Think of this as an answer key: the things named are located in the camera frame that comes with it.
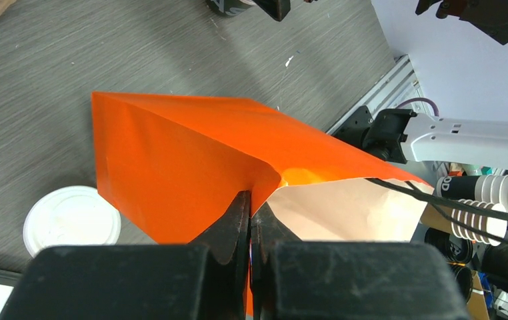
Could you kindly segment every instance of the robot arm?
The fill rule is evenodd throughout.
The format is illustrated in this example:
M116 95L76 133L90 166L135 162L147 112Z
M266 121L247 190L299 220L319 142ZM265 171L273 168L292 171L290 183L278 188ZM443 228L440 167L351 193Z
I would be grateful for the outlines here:
M437 18L456 16L500 44L508 44L508 0L419 0L415 13L420 15L438 3Z
M333 136L386 161L446 161L508 169L508 122L387 109L366 127L345 124Z

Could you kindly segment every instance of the white cup lid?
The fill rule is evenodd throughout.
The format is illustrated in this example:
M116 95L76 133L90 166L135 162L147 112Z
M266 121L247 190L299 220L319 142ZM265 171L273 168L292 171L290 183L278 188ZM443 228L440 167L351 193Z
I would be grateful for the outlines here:
M56 245L113 245L121 232L121 216L95 188L58 189L38 200L25 220L23 239L34 257Z

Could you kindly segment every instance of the orange paper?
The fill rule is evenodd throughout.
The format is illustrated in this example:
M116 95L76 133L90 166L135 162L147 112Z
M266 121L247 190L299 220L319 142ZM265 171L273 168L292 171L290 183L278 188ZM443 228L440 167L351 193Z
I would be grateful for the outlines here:
M242 190L251 191L255 213L280 188L363 177L420 182L250 99L96 92L93 127L99 194L158 243L190 242L218 220ZM310 239L410 238L409 228L383 238L378 235L390 224L374 228L383 217L414 228L424 205L418 209L421 205L406 195L362 183L369 182L352 183L352 189L340 194L339 203L347 210L342 217L337 213L340 220L328 219L324 208L335 206L308 199L313 192L307 189L276 193L268 202L275 211L280 208L278 219ZM342 192L346 185L337 186L335 192ZM327 188L319 190L315 192L325 193L319 199L326 202ZM364 190L372 190L376 198ZM303 208L292 209L299 197L305 201ZM397 208L386 206L390 203ZM358 216L368 207L373 210ZM409 219L401 219L402 214ZM352 236L355 228L362 235Z

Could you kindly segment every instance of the white paper cup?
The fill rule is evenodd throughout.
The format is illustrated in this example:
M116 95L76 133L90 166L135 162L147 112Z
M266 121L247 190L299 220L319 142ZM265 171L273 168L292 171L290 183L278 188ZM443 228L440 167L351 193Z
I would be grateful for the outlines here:
M480 200L480 201L483 201L483 188L484 188L484 184L485 184L485 181L487 180L489 176L488 175L483 175L481 176L478 181L476 181L476 187L474 188L474 198L476 198L476 200Z
M476 207L485 207L487 205L487 203L480 202L480 201L474 201L473 205ZM483 230L482 229L482 218L483 218L482 215L472 214L472 220L471 220L470 226L476 230ZM477 234L475 232L472 234L473 234L474 241L483 242L483 240L479 234Z
M23 239L33 257L56 245L114 245L121 216L91 187L58 189L38 200L26 217Z
M462 220L464 219L462 210L454 210L452 212L452 218L462 222ZM454 236L456 236L458 238L462 238L462 239L468 239L468 238L466 238L466 235L462 234L462 232L461 232L462 228L460 226L458 226L457 224L455 224L454 222L451 223L451 228L452 228L452 232L453 232Z
M493 203L484 202L483 205L480 205L480 208L484 208L484 209L492 208L492 207L493 207ZM487 217L482 215L479 220L478 230L486 231L485 230L486 223L487 223ZM476 235L475 238L478 239L482 243L485 243L487 245L489 244L489 239L485 236Z
M494 178L494 180L491 183L491 193L489 195L489 201L490 203L498 203L499 202L499 191L501 190L501 184L503 183L503 180L505 180L505 176L498 175Z
M491 198L491 185L493 180L495 180L496 175L488 175L485 177L483 185L482 185L482 198L481 200L484 202L490 202Z
M499 203L488 203L485 208L505 212L505 207ZM507 221L483 216L480 229L503 238L507 232ZM482 242L488 245L496 246L500 244L499 241L492 240L486 236L481 236L481 239Z
M466 205L473 205L474 200L470 199L461 199L460 202L466 204ZM469 225L469 218L472 216L472 213L468 211L461 211L460 219L458 219L460 222ZM474 234L470 232L468 229L465 229L464 227L458 226L458 234L461 235L462 239L468 239L473 240Z
M499 187L499 199L496 203L501 203L505 207L505 210L508 210L508 175L505 176Z
M464 204L467 204L467 205L472 205L474 207L478 207L480 206L480 204L484 203L484 202L480 202L480 201L460 201ZM479 229L479 225L480 225L480 219L481 219L481 216L479 215L476 215L474 213L471 213L471 212L467 212L464 214L464 222L466 225L469 225L470 227L478 230ZM461 234L464 234L466 235L466 239L468 240L472 240L472 241L480 241L476 238L477 234L475 232L472 232L464 227L459 227L460 228L460 232Z

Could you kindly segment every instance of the gray table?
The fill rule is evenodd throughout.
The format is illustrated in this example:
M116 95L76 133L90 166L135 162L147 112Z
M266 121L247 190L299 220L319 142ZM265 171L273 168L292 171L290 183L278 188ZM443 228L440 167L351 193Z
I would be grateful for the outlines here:
M95 184L92 91L251 97L325 129L394 66L370 1L292 2L277 23L202 0L18 0L0 18L0 269L29 261L38 199ZM151 240L124 220L119 242Z

